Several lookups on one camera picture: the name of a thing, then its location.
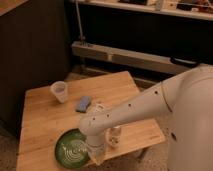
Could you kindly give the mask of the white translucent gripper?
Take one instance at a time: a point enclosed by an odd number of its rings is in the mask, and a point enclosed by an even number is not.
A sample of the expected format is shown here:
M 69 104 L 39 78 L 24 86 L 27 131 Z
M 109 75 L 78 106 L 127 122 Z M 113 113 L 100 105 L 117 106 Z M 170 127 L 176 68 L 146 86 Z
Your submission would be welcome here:
M 98 146 L 87 146 L 88 154 L 92 162 L 98 165 L 98 160 L 102 164 L 106 159 L 106 144 L 101 144 Z

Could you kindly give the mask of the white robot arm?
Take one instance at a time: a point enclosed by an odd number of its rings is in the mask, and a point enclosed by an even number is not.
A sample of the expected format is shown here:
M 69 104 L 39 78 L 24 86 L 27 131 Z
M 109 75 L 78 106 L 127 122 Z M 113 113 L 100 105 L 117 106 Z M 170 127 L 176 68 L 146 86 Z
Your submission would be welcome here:
M 168 171 L 213 171 L 213 66 L 202 65 L 161 81 L 129 100 L 79 122 L 87 144 L 101 145 L 109 128 L 170 117 Z

